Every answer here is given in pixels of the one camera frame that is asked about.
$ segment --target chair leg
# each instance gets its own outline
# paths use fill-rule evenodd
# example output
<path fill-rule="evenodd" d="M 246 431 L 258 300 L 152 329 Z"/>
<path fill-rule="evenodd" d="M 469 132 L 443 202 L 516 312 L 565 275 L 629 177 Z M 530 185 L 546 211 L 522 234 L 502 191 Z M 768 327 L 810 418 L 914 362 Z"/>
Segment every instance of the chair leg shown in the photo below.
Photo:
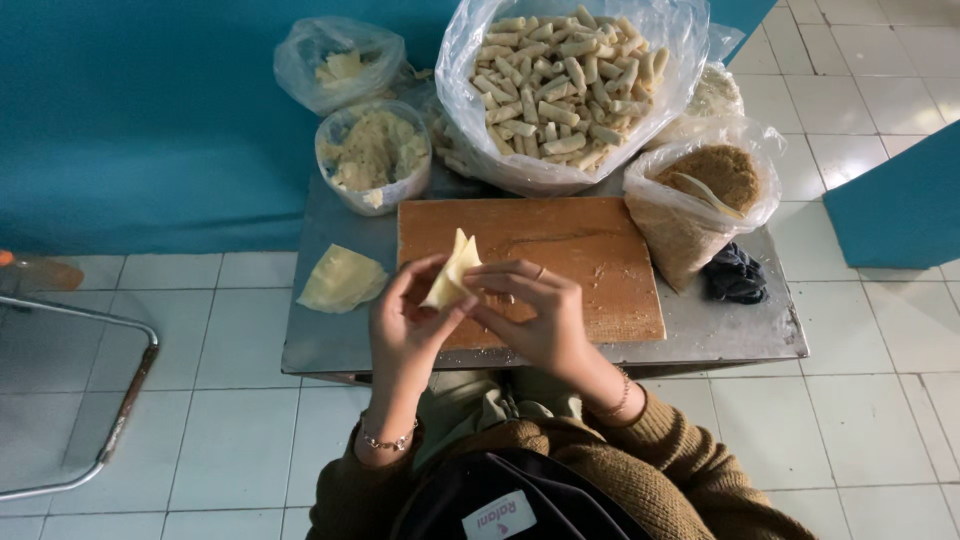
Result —
<path fill-rule="evenodd" d="M 127 394 L 124 396 L 123 402 L 120 404 L 120 409 L 117 411 L 116 418 L 113 420 L 113 426 L 110 428 L 110 432 L 107 435 L 107 440 L 104 441 L 104 446 L 101 447 L 100 452 L 97 454 L 97 459 L 94 461 L 93 466 L 79 477 L 66 482 L 0 492 L 0 503 L 4 501 L 26 499 L 27 497 L 52 495 L 54 493 L 68 491 L 83 485 L 93 477 L 97 476 L 101 469 L 103 469 L 110 461 L 110 458 L 113 457 L 113 452 L 116 450 L 120 433 L 123 432 L 124 427 L 127 425 L 131 410 L 133 409 L 133 402 L 136 401 L 136 396 L 140 393 L 140 388 L 143 386 L 143 381 L 147 378 L 147 373 L 150 372 L 150 367 L 154 364 L 156 355 L 160 352 L 160 342 L 156 335 L 156 331 L 140 321 L 128 319 L 127 317 L 118 317 L 116 315 L 110 315 L 109 313 L 103 313 L 101 311 L 64 306 L 63 304 L 56 304 L 53 302 L 41 302 L 39 300 L 28 300 L 0 294 L 0 304 L 14 307 L 42 309 L 45 311 L 53 311 L 55 313 L 63 313 L 66 315 L 94 319 L 97 321 L 110 323 L 112 325 L 136 328 L 147 334 L 147 348 L 143 351 L 143 356 L 140 359 L 140 365 L 136 368 L 136 373 L 133 374 L 133 380 L 130 383 L 130 387 L 127 388 Z"/>

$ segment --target dark cloth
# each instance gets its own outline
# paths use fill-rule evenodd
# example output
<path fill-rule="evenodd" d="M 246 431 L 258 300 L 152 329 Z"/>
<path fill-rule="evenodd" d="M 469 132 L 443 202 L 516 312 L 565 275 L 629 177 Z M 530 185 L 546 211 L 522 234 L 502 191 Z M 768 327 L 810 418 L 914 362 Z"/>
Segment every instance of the dark cloth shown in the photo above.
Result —
<path fill-rule="evenodd" d="M 651 538 L 595 485 L 562 463 L 522 448 L 471 452 L 447 461 L 417 494 L 396 538 L 466 538 L 464 518 L 517 490 L 523 491 L 537 522 L 511 538 Z"/>
<path fill-rule="evenodd" d="M 707 293 L 713 300 L 759 304 L 767 299 L 763 267 L 733 242 L 704 266 L 704 275 Z"/>

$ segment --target spoon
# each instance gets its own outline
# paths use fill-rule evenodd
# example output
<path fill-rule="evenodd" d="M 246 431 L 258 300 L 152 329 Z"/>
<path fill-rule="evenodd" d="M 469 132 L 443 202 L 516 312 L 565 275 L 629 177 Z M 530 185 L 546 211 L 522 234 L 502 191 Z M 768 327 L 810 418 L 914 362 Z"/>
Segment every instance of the spoon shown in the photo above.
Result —
<path fill-rule="evenodd" d="M 713 194 L 713 191 L 712 191 L 709 187 L 707 187 L 707 185 L 704 184 L 703 182 L 700 182 L 699 180 L 693 178 L 692 176 L 690 176 L 690 175 L 688 175 L 688 174 L 678 173 L 678 172 L 673 172 L 672 174 L 675 174 L 675 175 L 678 175 L 678 176 L 682 176 L 682 177 L 686 178 L 687 180 L 690 180 L 690 183 L 691 183 L 691 184 L 694 184 L 694 185 L 696 185 L 697 187 L 699 187 L 700 190 L 704 193 L 704 195 L 707 195 L 707 198 L 709 199 L 709 202 L 710 202 L 716 209 L 722 211 L 723 213 L 727 214 L 728 216 L 730 216 L 730 217 L 732 217 L 732 218 L 735 218 L 735 219 L 743 219 L 743 218 L 747 217 L 747 214 L 745 214 L 745 213 L 743 213 L 743 212 L 741 212 L 741 211 L 738 211 L 738 210 L 734 210 L 734 209 L 728 207 L 727 205 L 725 205 L 725 204 L 723 203 L 723 201 L 721 201 L 720 199 L 717 199 L 717 196 Z"/>

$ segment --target bracelet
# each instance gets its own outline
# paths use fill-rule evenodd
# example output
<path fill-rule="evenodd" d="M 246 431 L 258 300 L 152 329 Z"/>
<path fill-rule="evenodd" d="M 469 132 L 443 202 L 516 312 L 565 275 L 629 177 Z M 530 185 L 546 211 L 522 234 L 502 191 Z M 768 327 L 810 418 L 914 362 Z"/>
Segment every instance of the bracelet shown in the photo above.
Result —
<path fill-rule="evenodd" d="M 590 412 L 593 413 L 593 416 L 612 418 L 620 414 L 621 412 L 623 412 L 623 409 L 627 408 L 627 398 L 630 397 L 630 386 L 633 385 L 634 382 L 630 380 L 630 376 L 627 375 L 627 372 L 623 371 L 623 368 L 621 368 L 620 366 L 613 366 L 613 367 L 615 367 L 617 370 L 619 370 L 620 373 L 623 374 L 623 396 L 620 397 L 620 403 L 616 404 L 612 408 L 608 408 L 605 410 L 594 410 L 593 407 L 589 406 L 588 408 Z"/>
<path fill-rule="evenodd" d="M 420 422 L 414 418 L 414 426 L 410 428 L 410 432 L 402 437 L 398 438 L 396 442 L 381 442 L 376 440 L 372 435 L 367 433 L 367 411 L 364 411 L 360 415 L 360 434 L 363 436 L 364 442 L 376 449 L 383 450 L 393 450 L 394 452 L 402 452 L 407 449 L 407 443 L 410 441 L 410 438 L 414 436 L 414 430 L 417 426 L 420 425 Z"/>

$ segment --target clear plastic bag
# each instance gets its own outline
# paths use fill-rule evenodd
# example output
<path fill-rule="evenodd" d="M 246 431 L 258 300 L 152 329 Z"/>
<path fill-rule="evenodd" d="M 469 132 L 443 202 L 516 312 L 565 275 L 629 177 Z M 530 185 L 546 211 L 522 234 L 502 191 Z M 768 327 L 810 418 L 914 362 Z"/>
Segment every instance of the clear plastic bag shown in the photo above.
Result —
<path fill-rule="evenodd" d="M 357 77 L 334 88 L 317 83 L 316 69 L 328 54 L 352 50 L 368 62 Z M 327 116 L 341 107 L 375 99 L 394 83 L 406 58 L 403 37 L 385 28 L 345 17 L 307 18 L 295 22 L 276 47 L 274 75 L 301 105 Z"/>
<path fill-rule="evenodd" d="M 410 122 L 417 136 L 422 136 L 426 142 L 426 159 L 410 176 L 396 179 L 393 184 L 366 191 L 350 191 L 338 187 L 332 181 L 332 177 L 337 171 L 337 162 L 323 155 L 321 143 L 323 141 L 342 142 L 350 128 L 365 113 L 375 110 L 387 110 Z M 324 181 L 344 201 L 348 208 L 360 215 L 385 215 L 394 212 L 400 201 L 420 197 L 430 181 L 430 160 L 433 152 L 429 137 L 427 137 L 426 126 L 423 125 L 422 118 L 413 108 L 399 101 L 373 101 L 340 109 L 330 114 L 317 129 L 314 146 L 317 149 L 317 164 L 320 166 Z"/>
<path fill-rule="evenodd" d="M 671 140 L 695 135 L 711 125 L 711 117 L 743 116 L 743 98 L 733 75 L 721 60 L 733 52 L 744 34 L 735 28 L 710 23 L 707 63 L 693 90 L 690 103 L 679 116 L 647 142 L 657 148 Z"/>
<path fill-rule="evenodd" d="M 566 15 L 579 3 L 593 15 L 626 16 L 651 49 L 670 50 L 651 112 L 593 173 L 518 154 L 502 156 L 487 133 L 483 103 L 468 79 L 487 29 L 495 18 Z M 529 197 L 570 195 L 603 180 L 686 107 L 707 57 L 708 13 L 705 0 L 462 0 L 446 27 L 435 75 L 437 95 L 462 139 L 470 172 Z"/>
<path fill-rule="evenodd" d="M 700 133 L 674 140 L 640 155 L 624 171 L 624 200 L 650 256 L 663 278 L 678 292 L 736 235 L 766 223 L 780 204 L 780 179 L 773 157 L 783 155 L 786 140 L 777 130 L 745 117 L 711 118 Z M 759 196 L 743 219 L 736 219 L 697 197 L 651 180 L 680 158 L 705 146 L 730 144 L 751 157 Z"/>

